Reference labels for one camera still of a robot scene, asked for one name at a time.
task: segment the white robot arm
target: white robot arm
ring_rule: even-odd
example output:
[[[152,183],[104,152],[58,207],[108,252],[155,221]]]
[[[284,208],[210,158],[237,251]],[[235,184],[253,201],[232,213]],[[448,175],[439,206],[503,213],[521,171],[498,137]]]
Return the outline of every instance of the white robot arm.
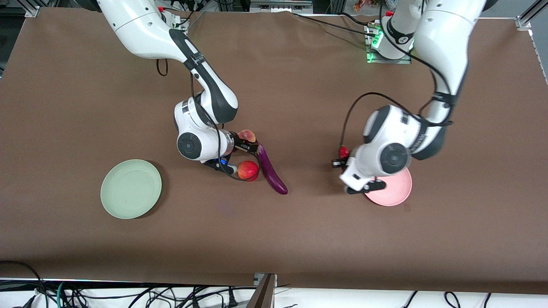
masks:
[[[409,165],[411,158],[427,159],[443,146],[468,66],[470,34],[486,0],[401,0],[391,17],[382,19],[384,39],[378,52],[398,59],[413,44],[418,57],[432,65],[436,89],[426,117],[386,105],[367,120],[364,144],[352,151],[339,178],[348,193],[368,192],[377,176],[390,176]]]
[[[171,13],[161,13],[153,0],[97,0],[96,3],[132,54],[145,59],[180,61],[204,88],[195,98],[175,107],[179,152],[201,162],[216,159],[218,153],[221,156],[230,153],[234,146],[232,134],[221,129],[218,136],[214,125],[234,119],[238,100],[184,32],[166,24],[166,16]]]

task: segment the eggplant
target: eggplant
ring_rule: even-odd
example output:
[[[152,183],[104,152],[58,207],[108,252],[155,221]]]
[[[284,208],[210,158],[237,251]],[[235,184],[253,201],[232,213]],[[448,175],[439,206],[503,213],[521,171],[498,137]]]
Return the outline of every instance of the eggplant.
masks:
[[[280,195],[287,195],[287,187],[276,174],[272,163],[268,155],[266,154],[265,148],[259,143],[259,149],[257,150],[257,158],[261,162],[262,173],[265,175],[266,181],[272,186],[272,188],[279,193]]]

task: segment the brown table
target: brown table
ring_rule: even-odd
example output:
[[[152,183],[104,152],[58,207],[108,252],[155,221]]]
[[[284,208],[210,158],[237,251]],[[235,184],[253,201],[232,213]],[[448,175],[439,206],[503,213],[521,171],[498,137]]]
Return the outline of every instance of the brown table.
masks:
[[[45,8],[0,81],[1,259],[54,278],[241,285],[276,272],[294,287],[548,293],[548,87],[512,20],[478,22],[447,143],[412,163],[413,192],[392,208],[344,194],[329,161],[355,98],[417,110],[427,68],[368,64],[362,35],[289,13],[206,13],[191,38],[238,96],[227,128],[256,132],[289,194],[178,154],[183,65],[161,77],[102,14]],[[356,108],[347,146],[385,104]],[[153,162],[164,189],[146,216],[120,220],[99,191],[132,158]]]

